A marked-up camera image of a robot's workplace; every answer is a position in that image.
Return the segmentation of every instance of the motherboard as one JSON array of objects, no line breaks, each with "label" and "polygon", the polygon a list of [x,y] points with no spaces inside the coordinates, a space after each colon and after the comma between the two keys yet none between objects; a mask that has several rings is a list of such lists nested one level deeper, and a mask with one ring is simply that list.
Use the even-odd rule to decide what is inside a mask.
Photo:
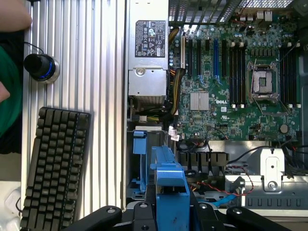
[{"label": "motherboard", "polygon": [[300,44],[295,31],[296,21],[276,17],[270,23],[204,25],[198,33],[178,35],[169,47],[169,67],[187,70],[180,89],[180,137],[297,140]]}]

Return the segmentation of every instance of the green circuit board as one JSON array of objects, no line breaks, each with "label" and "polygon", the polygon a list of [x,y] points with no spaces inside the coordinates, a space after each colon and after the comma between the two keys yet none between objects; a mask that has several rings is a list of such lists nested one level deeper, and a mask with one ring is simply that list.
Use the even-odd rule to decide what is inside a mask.
[{"label": "green circuit board", "polygon": [[[247,33],[249,26],[254,26],[253,34]],[[186,33],[187,74],[181,83],[177,124],[177,131],[182,139],[223,139],[222,134],[212,129],[213,127],[218,128],[229,140],[234,141],[284,141],[287,136],[291,136],[294,140],[298,139],[301,114],[298,72],[296,72],[297,82],[294,86],[297,104],[289,106],[281,101],[276,103],[260,101],[257,104],[249,98],[253,70],[247,69],[255,62],[256,65],[276,65],[277,69],[272,72],[272,86],[273,92],[277,92],[280,96],[280,85],[282,84],[281,63],[279,62],[281,59],[280,48],[287,42],[292,44],[297,42],[294,34],[296,23],[279,24],[274,22],[270,27],[264,28],[264,25],[259,26],[257,23],[251,22],[250,24],[246,23],[245,30],[241,27],[243,25],[240,23],[230,23],[223,26],[208,25],[203,26],[198,34]],[[216,61],[214,57],[215,40],[218,43]],[[223,40],[227,43],[224,57],[222,54]],[[176,37],[169,47],[170,61],[172,61],[169,64],[172,63],[170,67],[174,69],[180,68],[180,41],[180,37]],[[230,46],[233,42],[236,44],[243,42],[245,45],[245,61],[241,65],[244,65],[245,69],[246,93],[245,104],[242,107],[239,104],[234,106],[230,102]],[[225,76],[222,74],[223,62],[225,63]],[[207,110],[191,110],[192,92],[208,92]],[[282,116],[278,114],[279,112],[287,112],[288,115]]]}]

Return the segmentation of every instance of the keyboard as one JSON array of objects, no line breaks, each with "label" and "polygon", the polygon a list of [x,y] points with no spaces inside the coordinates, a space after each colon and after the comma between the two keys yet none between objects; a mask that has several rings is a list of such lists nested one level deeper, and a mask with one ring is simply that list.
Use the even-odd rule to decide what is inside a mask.
[{"label": "keyboard", "polygon": [[23,231],[58,231],[73,222],[90,114],[43,107],[39,110]]}]

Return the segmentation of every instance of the green cloth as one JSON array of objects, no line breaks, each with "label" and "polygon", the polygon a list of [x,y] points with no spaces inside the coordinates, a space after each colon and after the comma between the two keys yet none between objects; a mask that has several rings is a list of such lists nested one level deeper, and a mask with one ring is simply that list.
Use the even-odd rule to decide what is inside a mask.
[{"label": "green cloth", "polygon": [[0,103],[0,137],[15,122],[22,111],[23,88],[17,66],[0,46],[0,82],[10,97]]}]

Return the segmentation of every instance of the black knob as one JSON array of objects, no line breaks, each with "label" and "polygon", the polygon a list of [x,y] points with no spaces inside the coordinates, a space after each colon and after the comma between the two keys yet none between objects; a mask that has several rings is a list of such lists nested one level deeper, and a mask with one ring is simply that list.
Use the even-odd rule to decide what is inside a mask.
[{"label": "black knob", "polygon": [[53,58],[46,54],[30,54],[24,60],[24,67],[37,81],[51,78],[55,71]]}]

